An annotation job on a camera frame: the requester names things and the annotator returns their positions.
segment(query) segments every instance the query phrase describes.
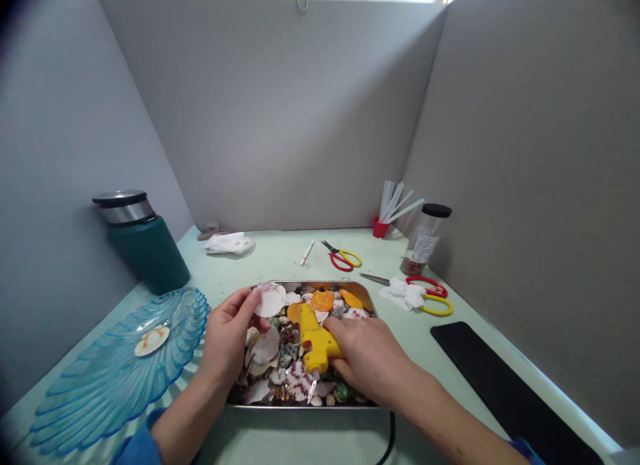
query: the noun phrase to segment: light green desk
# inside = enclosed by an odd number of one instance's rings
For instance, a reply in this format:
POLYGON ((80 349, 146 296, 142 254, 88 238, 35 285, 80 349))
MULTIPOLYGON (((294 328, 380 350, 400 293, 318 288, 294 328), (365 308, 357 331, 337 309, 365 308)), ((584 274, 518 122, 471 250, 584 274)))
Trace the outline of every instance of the light green desk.
MULTIPOLYGON (((193 227, 178 242, 189 270, 189 286, 198 287, 211 306, 217 306, 238 288, 264 280, 356 280, 363 284, 380 316, 391 327, 400 345, 418 365, 434 374, 444 387, 471 413, 502 437, 507 437, 488 409, 435 342, 429 329, 434 325, 463 320, 570 425, 605 461, 619 447, 590 421, 566 396, 549 382, 508 340, 484 321, 448 285, 453 315, 437 318, 422 312, 405 312, 378 295, 382 287, 360 277, 359 272, 385 278, 400 276, 398 267, 407 240, 390 232, 386 240, 373 238, 371 229, 328 231, 252 232, 255 247, 244 256, 207 256, 193 227), (312 238, 324 238, 338 248, 357 253, 363 266, 353 272, 333 267, 328 251, 316 244, 304 266, 299 261, 312 238)), ((433 278, 441 281, 435 274, 433 278)), ((40 456, 29 447, 27 432, 33 412, 62 370, 75 360, 107 328, 151 298, 141 284, 136 286, 78 345, 40 380, 3 418, 6 439, 20 463, 51 463, 52 456, 40 456)), ((116 435, 100 440, 90 449, 72 452, 65 464, 100 464, 109 461, 124 437, 140 427, 155 407, 168 406, 184 389, 198 367, 202 344, 182 376, 142 417, 129 422, 116 435)), ((382 410, 338 412, 335 410, 237 410, 227 409, 214 425, 202 449, 201 463, 217 464, 374 464, 387 447, 389 416, 382 410)), ((404 420, 398 420, 395 449, 389 464, 445 463, 432 445, 404 420)))

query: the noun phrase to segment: white stick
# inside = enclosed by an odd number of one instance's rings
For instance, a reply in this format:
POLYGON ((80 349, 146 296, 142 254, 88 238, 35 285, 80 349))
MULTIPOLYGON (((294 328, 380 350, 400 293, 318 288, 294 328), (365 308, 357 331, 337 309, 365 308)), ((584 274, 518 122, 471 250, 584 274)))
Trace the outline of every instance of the white stick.
POLYGON ((303 266, 305 264, 305 261, 307 260, 307 257, 309 256, 309 252, 311 252, 311 248, 313 247, 314 243, 315 243, 315 239, 311 241, 311 243, 309 244, 309 248, 307 248, 307 251, 302 256, 302 260, 300 260, 300 266, 303 266))
POLYGON ((405 185, 402 182, 400 182, 398 186, 395 188, 393 197, 391 197, 391 200, 389 201, 387 208, 382 214, 382 218, 383 218, 382 223, 388 223, 384 221, 384 218, 389 214, 390 211, 392 211, 395 208, 395 205, 398 203, 398 199, 400 199, 400 195, 402 194, 402 189, 404 188, 405 188, 405 185))
POLYGON ((378 215, 379 219, 382 219, 382 214, 384 213, 385 209, 387 208, 387 205, 389 204, 392 187, 393 187, 393 182, 385 181, 385 188, 382 192, 382 202, 380 203, 380 214, 378 215))
POLYGON ((405 195, 405 198, 402 199, 400 201, 400 203, 398 205, 396 205, 395 207, 393 207, 392 211, 387 212, 387 214, 385 215, 385 220, 388 220, 389 217, 391 217, 391 215, 395 214, 397 212, 397 210, 402 207, 402 204, 404 202, 407 201, 407 199, 411 196, 411 194, 413 193, 413 191, 409 192, 408 194, 405 195))
POLYGON ((405 213, 409 212, 410 210, 415 209, 418 205, 422 205, 425 202, 425 199, 420 199, 418 201, 415 201, 414 203, 412 203, 411 205, 409 205, 406 209, 404 209, 401 212, 398 212, 396 215, 394 215, 393 217, 391 217, 389 219, 389 223, 393 222, 395 219, 397 219, 398 217, 404 215, 405 213))

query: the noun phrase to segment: left hand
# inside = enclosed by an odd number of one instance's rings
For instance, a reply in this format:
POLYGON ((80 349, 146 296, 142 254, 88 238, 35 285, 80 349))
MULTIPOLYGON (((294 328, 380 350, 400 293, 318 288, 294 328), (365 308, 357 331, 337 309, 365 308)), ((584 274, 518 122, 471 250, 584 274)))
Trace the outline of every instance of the left hand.
POLYGON ((268 318, 253 314, 261 300, 258 288, 251 293, 249 287, 242 288, 209 313, 200 376, 231 389, 242 371, 247 329, 254 326, 266 333, 271 328, 268 318))

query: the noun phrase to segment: stainless steel tray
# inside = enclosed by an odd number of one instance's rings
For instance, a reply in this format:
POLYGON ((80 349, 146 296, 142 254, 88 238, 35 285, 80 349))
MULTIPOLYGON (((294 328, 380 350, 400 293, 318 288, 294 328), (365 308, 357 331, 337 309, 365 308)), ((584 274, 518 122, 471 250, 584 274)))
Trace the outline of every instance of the stainless steel tray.
MULTIPOLYGON (((282 284, 287 292, 293 291, 294 288, 297 288, 300 285, 311 285, 314 288, 331 288, 334 286, 338 286, 343 288, 347 292, 350 292, 358 298, 364 305, 368 305, 370 309, 373 310, 373 314, 371 316, 377 317, 377 311, 375 310, 375 305, 371 300, 371 296, 367 289, 359 284, 358 282, 353 282, 351 280, 335 280, 335 281, 327 281, 327 280, 268 280, 269 282, 277 282, 282 284)), ((252 404, 252 405, 242 405, 242 404, 230 404, 227 403, 228 407, 231 408, 239 408, 246 410, 371 410, 379 408, 378 405, 374 403, 370 404, 358 404, 358 405, 334 405, 334 406, 312 406, 312 405, 266 405, 266 404, 252 404)))

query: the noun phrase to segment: teal water bottle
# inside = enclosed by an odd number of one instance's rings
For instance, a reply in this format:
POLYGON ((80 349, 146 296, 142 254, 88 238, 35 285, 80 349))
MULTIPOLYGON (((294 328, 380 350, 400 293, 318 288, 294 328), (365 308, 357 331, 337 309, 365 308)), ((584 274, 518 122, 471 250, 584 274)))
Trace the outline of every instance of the teal water bottle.
POLYGON ((107 239, 151 293, 162 295, 185 286, 189 269, 146 192, 108 192, 92 201, 109 225, 107 239))

